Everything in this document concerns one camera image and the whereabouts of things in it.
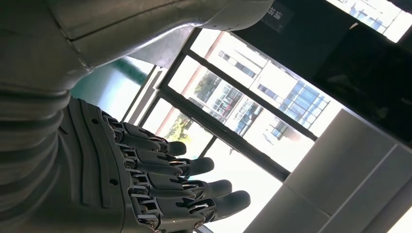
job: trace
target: gray robot arm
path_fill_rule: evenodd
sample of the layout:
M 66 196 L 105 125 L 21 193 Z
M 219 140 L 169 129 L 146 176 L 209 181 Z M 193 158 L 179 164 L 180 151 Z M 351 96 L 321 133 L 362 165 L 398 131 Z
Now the gray robot arm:
M 58 128 L 83 76 L 179 27 L 247 28 L 272 2 L 0 1 L 0 229 L 36 208 L 59 174 L 56 155 L 70 154 Z

